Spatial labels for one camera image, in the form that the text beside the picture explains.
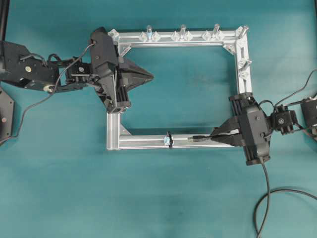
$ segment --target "teal background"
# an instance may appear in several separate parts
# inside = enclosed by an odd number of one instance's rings
[[[277,102],[316,67],[316,22],[313,0],[12,0],[6,40],[67,58],[99,26],[248,24],[255,97]],[[155,79],[130,92],[126,127],[186,131],[231,116],[234,64],[224,49],[133,49],[127,57]],[[316,92],[316,77],[293,100]],[[46,93],[2,86],[16,101],[16,129],[22,109]],[[27,114],[20,137],[0,148],[1,238],[255,237],[252,211],[265,180],[261,166],[245,165],[241,148],[106,151],[105,130],[105,109],[91,88],[55,95]],[[316,194],[316,152],[303,133],[275,133],[271,186]],[[316,237],[316,224],[315,201],[276,194],[263,238]]]

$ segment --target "rectangular metal frame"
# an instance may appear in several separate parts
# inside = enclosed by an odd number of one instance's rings
[[[120,32],[111,30],[108,34],[118,43],[119,54],[124,56],[132,48],[144,47],[187,47],[187,46],[221,46],[235,58],[236,83],[238,93],[252,92],[247,30],[248,26],[236,30],[220,31],[216,24],[212,31],[188,31],[184,25],[179,32],[152,32],[147,26],[146,32]],[[122,149],[156,149],[169,148],[166,135],[132,135],[122,124],[122,114],[107,114],[106,148]],[[231,147],[212,140],[191,142],[188,137],[193,134],[173,134],[173,148],[192,147]]]

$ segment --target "metal bolt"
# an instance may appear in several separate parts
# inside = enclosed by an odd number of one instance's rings
[[[147,26],[147,37],[148,37],[148,40],[150,40],[152,37],[152,26],[150,25]]]
[[[238,39],[243,38],[243,37],[244,37],[244,35],[247,33],[248,29],[249,29],[249,27],[248,27],[248,26],[243,26],[243,29],[242,29],[242,31],[241,31],[241,33],[240,33],[240,35],[238,36]]]
[[[215,24],[214,25],[214,28],[213,28],[213,31],[212,31],[212,38],[215,38],[216,37],[216,35],[218,34],[218,32],[219,32],[219,28],[220,28],[220,25],[219,24]]]
[[[280,125],[282,125],[282,124],[284,124],[285,120],[284,120],[283,118],[280,118],[279,120],[277,120],[277,122],[278,122]]]
[[[245,71],[249,66],[250,64],[252,63],[251,60],[246,60],[246,62],[244,63],[244,65],[241,67],[240,71]]]
[[[181,39],[184,39],[185,33],[186,33],[186,25],[183,24],[180,26],[180,38]]]
[[[28,73],[30,73],[32,71],[31,67],[30,66],[26,66],[25,67],[25,71],[27,71]]]

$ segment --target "black cable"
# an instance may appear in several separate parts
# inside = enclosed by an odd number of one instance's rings
[[[48,67],[48,63],[47,63],[47,61],[44,59],[44,57],[41,56],[41,55],[38,55],[38,54],[31,53],[31,54],[28,54],[27,56],[21,57],[20,60],[26,60],[26,59],[28,59],[28,58],[30,58],[30,57],[39,57],[39,58],[42,60],[43,65],[44,65],[45,67]]]
[[[94,44],[90,44],[89,46],[87,46],[87,47],[85,48],[85,50],[82,52],[82,54],[81,54],[73,63],[71,63],[69,66],[67,66],[67,67],[60,73],[59,77],[57,78],[57,81],[56,81],[56,83],[55,83],[55,87],[54,87],[52,93],[50,93],[47,97],[45,97],[45,98],[42,99],[41,101],[39,101],[39,102],[37,102],[37,103],[34,103],[34,104],[32,104],[32,105],[29,105],[29,106],[23,111],[23,113],[22,113],[22,118],[21,118],[21,122],[20,122],[20,125],[19,125],[19,127],[18,127],[18,130],[17,130],[16,135],[12,135],[12,136],[9,136],[9,137],[6,138],[6,139],[1,140],[1,141],[0,141],[0,144],[4,143],[5,141],[7,141],[7,140],[9,140],[9,139],[17,138],[17,137],[19,136],[19,133],[20,133],[21,127],[22,127],[22,125],[23,125],[23,121],[24,121],[24,117],[25,117],[26,112],[27,112],[28,110],[30,110],[31,108],[36,107],[37,105],[39,105],[39,104],[41,104],[41,103],[47,101],[49,98],[51,98],[51,97],[55,94],[55,92],[56,92],[56,90],[57,90],[58,83],[60,82],[60,79],[61,79],[61,77],[63,76],[63,74],[66,72],[66,70],[68,70],[68,69],[69,69],[70,67],[72,67],[76,62],[78,62],[78,61],[86,54],[87,50],[88,50],[91,46],[93,46],[93,45],[94,45]]]
[[[57,54],[50,54],[48,57],[48,62],[51,62],[52,57],[54,57],[57,61],[61,61],[61,58]]]
[[[275,106],[274,106],[274,107],[277,107],[280,103],[282,103],[282,102],[283,102],[283,101],[285,101],[286,99],[289,99],[290,97],[293,97],[295,94],[297,94],[297,93],[299,93],[299,92],[303,91],[303,90],[306,88],[306,86],[307,86],[307,84],[308,84],[308,82],[309,82],[309,80],[310,80],[310,78],[311,78],[312,74],[313,74],[314,72],[316,72],[316,71],[317,71],[317,69],[314,69],[314,70],[313,70],[313,71],[309,74],[309,76],[308,76],[308,78],[307,78],[307,81],[306,81],[305,85],[304,85],[301,89],[299,89],[299,90],[295,91],[295,92],[294,92],[294,93],[292,93],[291,95],[289,95],[289,96],[287,96],[287,97],[283,98],[282,100],[278,101],[278,102],[275,104]]]
[[[295,123],[295,125],[301,130],[303,131],[306,135],[310,136],[311,138],[315,139],[316,135],[310,133],[307,128],[304,128],[303,126],[301,126],[299,123]]]
[[[298,194],[302,194],[302,195],[305,195],[305,196],[308,196],[308,197],[311,197],[315,200],[317,200],[317,196],[314,196],[308,192],[305,192],[305,191],[301,191],[301,190],[297,190],[297,189],[290,189],[290,188],[281,188],[281,189],[274,189],[272,191],[270,191],[270,194],[273,194],[273,193],[282,193],[282,192],[291,192],[291,193],[298,193]],[[254,211],[253,211],[253,225],[254,225],[254,229],[256,230],[256,233],[258,234],[259,233],[259,230],[258,230],[258,224],[257,224],[257,211],[258,211],[258,208],[260,206],[260,204],[263,202],[263,200],[267,197],[268,193],[264,194],[260,199],[259,201],[257,202],[255,208],[254,208]]]
[[[267,173],[267,170],[266,170],[266,167],[265,167],[265,164],[264,164],[264,161],[261,160],[261,165],[263,167],[263,171],[264,171],[264,175],[265,175],[265,179],[266,179],[266,186],[267,186],[267,203],[266,203],[266,210],[265,210],[265,214],[264,214],[264,218],[263,218],[263,221],[262,221],[262,224],[261,224],[261,227],[259,230],[257,230],[257,238],[260,238],[261,237],[261,233],[263,231],[263,228],[264,228],[264,225],[266,223],[266,220],[267,220],[267,215],[268,215],[268,210],[269,210],[269,203],[270,203],[270,197],[271,197],[271,189],[269,187],[269,179],[268,179],[268,173]]]
[[[274,104],[273,104],[273,102],[272,102],[272,101],[270,101],[270,100],[263,100],[263,101],[260,101],[259,106],[261,106],[261,104],[264,104],[264,103],[270,103],[270,104],[272,105],[272,107],[274,108]]]

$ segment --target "metal rod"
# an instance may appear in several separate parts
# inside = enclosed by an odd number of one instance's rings
[[[5,40],[6,24],[8,20],[10,0],[1,1],[0,9],[0,39]]]

